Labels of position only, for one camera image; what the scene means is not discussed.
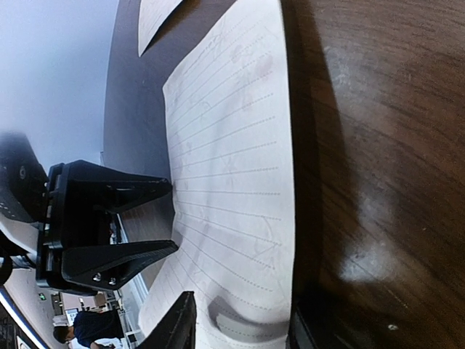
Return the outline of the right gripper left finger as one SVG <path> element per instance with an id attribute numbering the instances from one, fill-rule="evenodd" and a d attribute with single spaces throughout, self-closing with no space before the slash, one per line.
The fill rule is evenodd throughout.
<path id="1" fill-rule="evenodd" d="M 194 349 L 195 330 L 195 294 L 186 291 L 181 293 L 137 349 Z"/>

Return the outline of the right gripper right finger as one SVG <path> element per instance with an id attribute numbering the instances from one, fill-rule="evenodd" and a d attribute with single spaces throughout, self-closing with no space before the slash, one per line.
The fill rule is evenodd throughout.
<path id="1" fill-rule="evenodd" d="M 309 290 L 299 295 L 291 311 L 291 348 L 348 348 L 341 338 L 329 294 Z"/>

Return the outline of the lined letter sheet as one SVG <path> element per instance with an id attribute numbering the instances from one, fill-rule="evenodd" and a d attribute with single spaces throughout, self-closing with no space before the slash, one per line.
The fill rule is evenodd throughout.
<path id="1" fill-rule="evenodd" d="M 163 86 L 168 256 L 139 312 L 151 333 L 195 295 L 198 348 L 284 348 L 295 250 L 288 64 L 279 1 L 236 1 Z"/>

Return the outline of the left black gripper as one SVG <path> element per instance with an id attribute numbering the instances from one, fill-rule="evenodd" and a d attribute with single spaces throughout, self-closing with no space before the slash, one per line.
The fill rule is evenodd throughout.
<path id="1" fill-rule="evenodd" d="M 36 281 L 71 294 L 114 291 L 178 250 L 172 240 L 110 244 L 116 213 L 161 198 L 168 179 L 130 174 L 78 160 L 49 171 L 39 230 Z"/>

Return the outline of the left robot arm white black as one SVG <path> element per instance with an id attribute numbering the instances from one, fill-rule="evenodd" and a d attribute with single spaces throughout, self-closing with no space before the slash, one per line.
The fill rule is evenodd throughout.
<path id="1" fill-rule="evenodd" d="M 33 269 L 41 288 L 83 296 L 120 289 L 177 250 L 124 243 L 118 216 L 171 192 L 164 178 L 78 160 L 45 171 L 27 136 L 1 133 L 1 280 Z"/>

